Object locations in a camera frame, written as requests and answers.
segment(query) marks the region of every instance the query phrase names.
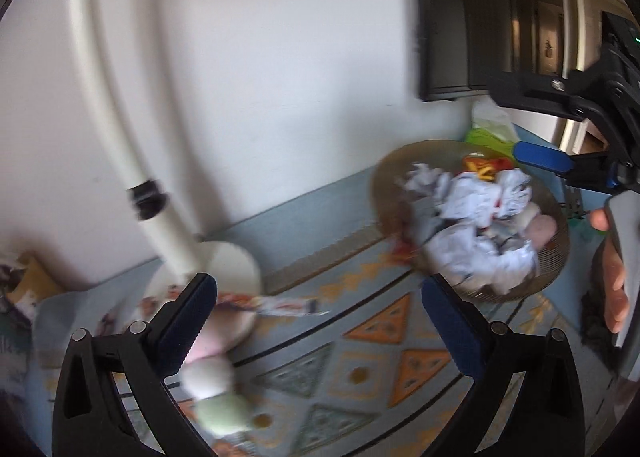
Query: white object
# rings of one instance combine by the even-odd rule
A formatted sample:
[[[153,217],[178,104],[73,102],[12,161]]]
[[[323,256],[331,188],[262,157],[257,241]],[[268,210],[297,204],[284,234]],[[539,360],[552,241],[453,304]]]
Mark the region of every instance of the white object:
[[[251,430],[250,405],[237,393],[207,397],[193,406],[198,425],[217,438]]]
[[[94,5],[95,0],[69,0],[76,70],[102,147],[129,190],[152,177],[120,115]],[[140,223],[150,243],[178,280],[187,281],[204,268],[196,242],[170,202],[156,217]]]
[[[474,128],[484,128],[500,140],[518,142],[518,134],[509,114],[494,103],[489,96],[480,96],[471,109]]]
[[[531,241],[527,241],[519,249],[505,251],[497,258],[491,281],[491,288],[496,294],[507,294],[521,284],[538,263],[538,256]]]
[[[540,215],[540,206],[535,204],[535,202],[529,202],[520,213],[513,215],[511,220],[513,221],[513,225],[516,227],[518,231],[524,231],[527,226],[529,226],[530,222],[537,216]]]
[[[468,221],[436,233],[424,251],[449,284],[469,292],[490,285],[495,293],[506,294],[524,281],[537,261],[529,241],[500,254],[490,239],[476,236],[476,226]]]
[[[125,188],[139,186],[151,177],[120,116],[98,38],[94,0],[69,0],[69,21],[76,71],[102,147]]]
[[[449,192],[452,179],[453,176],[449,172],[444,172],[440,175],[440,177],[438,177],[436,187],[433,191],[433,201],[436,204],[441,204],[444,201],[447,193]]]
[[[531,177],[520,168],[503,170],[495,176],[500,186],[500,209],[497,218],[512,217],[524,211],[531,200]]]
[[[414,168],[415,170],[407,174],[409,179],[404,183],[404,190],[414,191],[423,196],[431,196],[442,170],[440,168],[429,168],[428,164],[420,162],[414,163]]]
[[[452,220],[468,218],[478,228],[488,228],[498,212],[501,186],[478,179],[478,175],[465,172],[454,177],[443,204],[440,216]]]
[[[28,289],[22,297],[14,304],[14,307],[20,311],[25,318],[33,323],[36,317],[36,310],[38,309],[38,303],[41,300],[38,299],[36,294]]]
[[[225,355],[184,364],[178,373],[180,384],[196,401],[234,389],[234,368]]]
[[[205,260],[204,271],[216,279],[220,291],[254,296],[262,294],[260,268],[247,250],[226,242],[205,242],[198,244],[198,249],[201,257]],[[166,264],[163,264],[153,275],[145,291],[145,296],[153,296],[159,290],[174,283],[183,285],[186,282],[177,282],[171,270]],[[233,311],[233,313],[239,316],[236,317],[233,328],[228,328],[225,331],[226,350],[235,347],[247,337],[254,327],[256,319],[255,312]],[[207,322],[213,321],[216,325],[215,316],[215,313],[212,314]]]

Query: blue gripper pad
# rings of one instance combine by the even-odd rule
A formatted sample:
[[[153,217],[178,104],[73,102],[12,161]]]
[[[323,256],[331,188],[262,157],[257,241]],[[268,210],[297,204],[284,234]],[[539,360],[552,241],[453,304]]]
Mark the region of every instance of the blue gripper pad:
[[[516,161],[542,168],[558,175],[565,174],[574,168],[574,161],[561,150],[547,148],[530,142],[520,141],[513,147]]]
[[[216,280],[198,273],[148,325],[145,352],[159,377],[177,374],[218,298]]]
[[[422,283],[422,306],[458,370],[480,379],[494,345],[484,316],[460,298],[442,275],[433,275]]]

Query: screw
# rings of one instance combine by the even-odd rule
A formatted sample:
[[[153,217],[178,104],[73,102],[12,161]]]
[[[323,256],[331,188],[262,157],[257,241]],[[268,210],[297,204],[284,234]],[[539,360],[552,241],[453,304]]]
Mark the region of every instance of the screw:
[[[146,322],[142,320],[136,320],[131,325],[129,325],[129,332],[132,334],[140,334],[140,332],[146,329]]]
[[[560,329],[551,329],[551,337],[557,342],[563,342],[566,339],[566,335]]]
[[[502,322],[492,322],[491,323],[491,332],[494,334],[498,334],[502,336],[503,334],[507,334],[509,332],[509,328],[506,323]]]
[[[71,334],[71,339],[75,342],[79,342],[82,338],[86,336],[85,329],[76,329],[73,334]]]

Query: crumpled paper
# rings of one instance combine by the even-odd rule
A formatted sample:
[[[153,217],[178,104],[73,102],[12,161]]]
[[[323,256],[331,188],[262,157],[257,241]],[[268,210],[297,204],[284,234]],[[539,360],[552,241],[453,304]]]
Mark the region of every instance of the crumpled paper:
[[[454,177],[449,194],[439,205],[440,216],[451,220],[471,220],[478,228],[488,228],[498,213],[502,186],[478,178],[474,172]]]
[[[416,162],[414,170],[407,173],[408,179],[401,184],[402,189],[421,197],[431,197],[436,203],[442,202],[449,191],[452,175],[440,168],[429,168],[428,164]]]
[[[496,294],[507,294],[535,271],[538,256],[530,241],[500,253],[490,239],[476,233],[476,225],[463,220],[424,245],[433,269],[452,286],[473,292],[490,285]]]
[[[498,218],[512,217],[527,207],[531,200],[530,180],[520,168],[498,172],[495,183],[502,189]]]

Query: white pipe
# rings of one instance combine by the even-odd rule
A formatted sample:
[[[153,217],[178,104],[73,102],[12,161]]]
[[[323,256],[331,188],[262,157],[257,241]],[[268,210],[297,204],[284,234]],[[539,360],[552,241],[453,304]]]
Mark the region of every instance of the white pipe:
[[[68,0],[76,71],[100,142],[125,188],[151,179],[124,123],[100,46],[94,0]]]
[[[171,202],[155,217],[141,220],[140,227],[178,284],[206,269],[202,250]]]
[[[94,0],[69,0],[72,49],[80,85],[95,130],[111,164],[127,190],[151,180],[118,108],[101,46]],[[140,225],[178,283],[205,268],[198,244],[170,201]]]

